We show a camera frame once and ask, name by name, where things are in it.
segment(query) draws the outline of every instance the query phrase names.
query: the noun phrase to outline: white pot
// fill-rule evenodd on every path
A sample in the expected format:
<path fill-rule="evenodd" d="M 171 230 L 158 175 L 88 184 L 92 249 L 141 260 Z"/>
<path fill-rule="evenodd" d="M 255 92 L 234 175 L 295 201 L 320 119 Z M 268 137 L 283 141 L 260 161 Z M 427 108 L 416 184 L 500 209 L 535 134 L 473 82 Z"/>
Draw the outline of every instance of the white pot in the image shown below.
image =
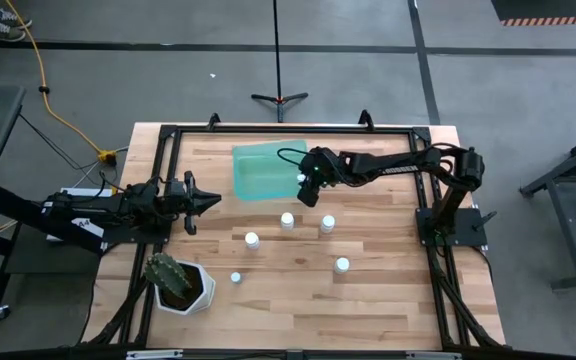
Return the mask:
<path fill-rule="evenodd" d="M 164 305 L 161 302 L 161 297 L 159 295 L 159 287 L 155 285 L 155 296 L 157 296 L 157 306 L 161 310 L 169 311 L 179 315 L 190 315 L 203 309 L 207 309 L 210 306 L 210 303 L 212 303 L 213 296 L 215 296 L 215 279 L 210 277 L 210 275 L 208 275 L 204 267 L 199 264 L 183 260 L 177 260 L 177 263 L 192 266 L 199 269 L 199 274 L 201 275 L 201 282 L 204 291 L 201 293 L 201 295 L 199 295 L 197 300 L 195 300 L 195 302 L 192 305 L 190 305 L 190 307 L 188 307 L 188 309 L 181 311 Z"/>

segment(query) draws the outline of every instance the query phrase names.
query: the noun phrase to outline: caster wheel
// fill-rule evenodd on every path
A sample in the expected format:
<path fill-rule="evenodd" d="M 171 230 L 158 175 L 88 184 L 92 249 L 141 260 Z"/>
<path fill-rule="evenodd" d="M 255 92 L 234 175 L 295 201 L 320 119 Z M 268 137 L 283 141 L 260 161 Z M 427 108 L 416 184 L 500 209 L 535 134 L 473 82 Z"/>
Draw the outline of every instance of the caster wheel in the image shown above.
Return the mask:
<path fill-rule="evenodd" d="M 0 321 L 5 320 L 8 316 L 10 316 L 10 307 L 8 305 L 0 306 Z"/>

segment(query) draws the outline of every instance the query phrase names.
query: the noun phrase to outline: small white bottle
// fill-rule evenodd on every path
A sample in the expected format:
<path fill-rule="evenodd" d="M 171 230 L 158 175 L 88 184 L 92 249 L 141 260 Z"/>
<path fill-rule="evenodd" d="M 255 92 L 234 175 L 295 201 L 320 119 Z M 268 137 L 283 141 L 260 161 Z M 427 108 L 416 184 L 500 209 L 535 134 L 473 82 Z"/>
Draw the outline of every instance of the small white bottle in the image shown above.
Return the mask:
<path fill-rule="evenodd" d="M 335 218 L 332 217 L 331 215 L 326 215 L 324 216 L 323 219 L 321 219 L 321 232 L 322 233 L 329 233 L 332 231 L 332 229 L 335 227 Z"/>
<path fill-rule="evenodd" d="M 246 247 L 251 250 L 259 249 L 259 236 L 250 232 L 246 234 Z"/>
<path fill-rule="evenodd" d="M 281 215 L 281 228 L 284 230 L 292 230 L 295 227 L 295 217 L 291 213 L 283 213 Z"/>
<path fill-rule="evenodd" d="M 343 274 L 350 269 L 350 261 L 346 258 L 339 258 L 335 261 L 335 272 Z"/>
<path fill-rule="evenodd" d="M 238 272 L 234 272 L 232 274 L 230 274 L 230 281 L 232 281 L 234 284 L 241 284 L 241 274 Z"/>

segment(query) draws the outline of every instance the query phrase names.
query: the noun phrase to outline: concrete floor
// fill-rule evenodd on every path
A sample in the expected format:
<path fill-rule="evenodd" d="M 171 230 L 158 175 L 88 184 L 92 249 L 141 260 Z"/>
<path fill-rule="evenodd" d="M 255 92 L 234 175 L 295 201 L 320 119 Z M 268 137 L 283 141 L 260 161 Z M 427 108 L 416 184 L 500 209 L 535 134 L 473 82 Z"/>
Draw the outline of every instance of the concrete floor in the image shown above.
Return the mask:
<path fill-rule="evenodd" d="M 417 3 L 427 46 L 576 48 L 576 26 L 503 28 L 487 0 Z M 272 43 L 268 1 L 152 4 L 19 2 L 39 39 Z M 279 10 L 284 44 L 414 45 L 406 0 L 279 0 Z M 53 107 L 105 148 L 127 145 L 136 121 L 207 121 L 212 112 L 224 121 L 274 121 L 272 108 L 249 99 L 274 94 L 272 53 L 42 54 Z M 353 123 L 367 108 L 378 123 L 429 123 L 414 54 L 284 53 L 282 61 L 284 93 L 311 94 L 286 113 L 287 122 Z M 431 56 L 429 63 L 441 123 L 456 125 L 462 144 L 486 161 L 475 198 L 484 211 L 499 212 L 487 233 L 508 344 L 576 355 L 576 290 L 549 288 L 573 274 L 554 211 L 545 194 L 529 201 L 517 192 L 576 144 L 576 57 Z M 92 159 L 85 143 L 45 113 L 31 51 L 0 49 L 0 84 L 27 87 L 24 114 L 82 163 Z M 0 161 L 1 185 L 41 199 L 80 176 L 24 123 L 16 125 Z M 91 279 L 15 277 L 7 294 L 14 314 L 0 323 L 0 351 L 75 343 Z"/>

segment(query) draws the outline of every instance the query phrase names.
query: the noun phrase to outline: wooden table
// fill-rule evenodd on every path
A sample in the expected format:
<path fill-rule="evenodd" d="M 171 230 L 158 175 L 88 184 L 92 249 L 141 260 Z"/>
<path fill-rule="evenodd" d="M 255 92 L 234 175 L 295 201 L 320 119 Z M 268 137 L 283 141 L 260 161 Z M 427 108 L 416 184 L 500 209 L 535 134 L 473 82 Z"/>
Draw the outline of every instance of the wooden table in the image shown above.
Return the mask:
<path fill-rule="evenodd" d="M 150 178 L 160 125 L 135 124 L 122 186 Z M 455 127 L 430 129 L 433 142 L 459 144 Z M 203 265 L 217 287 L 212 306 L 191 316 L 171 315 L 155 307 L 148 346 L 440 349 L 427 257 L 418 243 L 413 216 L 418 203 L 412 175 L 382 177 L 356 189 L 324 189 L 315 208 L 296 198 L 237 199 L 233 146 L 293 139 L 305 139 L 309 147 L 328 146 L 335 152 L 409 151 L 408 139 L 401 135 L 184 134 L 178 177 L 192 170 L 200 189 L 219 193 L 223 199 L 197 218 L 197 235 L 187 235 L 183 222 L 175 223 L 164 251 Z M 165 161 L 163 171 L 168 168 Z M 470 201 L 468 197 L 463 205 Z M 295 215 L 296 222 L 288 233 L 279 226 L 280 215 L 286 211 Z M 335 229 L 320 234 L 319 223 L 327 214 L 335 217 Z M 261 239 L 256 252 L 247 251 L 244 245 L 244 234 L 249 231 Z M 120 245 L 102 259 L 84 340 L 95 336 L 124 300 L 135 248 Z M 489 334 L 503 343 L 485 262 L 470 248 L 455 248 L 454 253 L 465 303 Z M 350 259 L 351 269 L 344 275 L 332 270 L 339 256 Z M 230 282 L 233 271 L 243 274 L 242 284 Z M 446 309 L 451 334 L 457 339 L 453 308 L 448 305 Z M 141 304 L 135 310 L 133 332 L 140 312 Z"/>

